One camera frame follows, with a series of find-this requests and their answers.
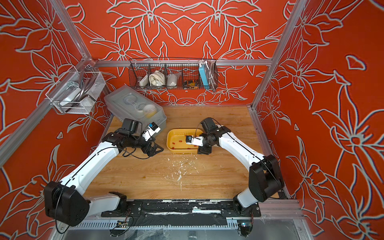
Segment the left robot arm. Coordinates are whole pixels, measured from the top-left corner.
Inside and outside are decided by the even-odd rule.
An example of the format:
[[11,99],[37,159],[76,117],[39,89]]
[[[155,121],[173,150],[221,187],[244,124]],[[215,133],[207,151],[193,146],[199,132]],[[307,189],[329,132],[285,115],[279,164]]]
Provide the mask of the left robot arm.
[[122,154],[130,157],[141,149],[147,158],[161,153],[164,149],[156,144],[155,135],[161,131],[156,123],[149,123],[141,134],[137,128],[141,122],[124,119],[123,125],[106,134],[97,148],[71,173],[57,181],[49,182],[44,188],[46,216],[70,227],[79,225],[85,218],[104,212],[126,215],[127,197],[118,192],[109,192],[105,196],[85,198],[84,193],[101,172],[115,157]]

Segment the yellow plastic tray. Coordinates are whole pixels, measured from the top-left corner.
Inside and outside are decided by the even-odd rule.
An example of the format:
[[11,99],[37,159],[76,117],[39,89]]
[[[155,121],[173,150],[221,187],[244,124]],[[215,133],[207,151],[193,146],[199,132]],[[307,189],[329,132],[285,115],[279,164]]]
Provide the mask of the yellow plastic tray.
[[200,129],[172,129],[167,135],[167,148],[173,154],[196,154],[198,146],[188,145],[186,136],[199,136],[202,133]]

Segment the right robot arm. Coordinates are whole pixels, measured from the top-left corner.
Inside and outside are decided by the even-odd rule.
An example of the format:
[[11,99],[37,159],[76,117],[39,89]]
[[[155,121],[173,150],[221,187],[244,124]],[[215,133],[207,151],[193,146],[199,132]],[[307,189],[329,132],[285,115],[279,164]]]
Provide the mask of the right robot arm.
[[213,146],[221,147],[232,154],[248,170],[248,187],[234,197],[239,209],[262,203],[285,186],[277,158],[265,156],[242,142],[227,127],[213,118],[201,121],[204,132],[199,136],[198,153],[209,155]]

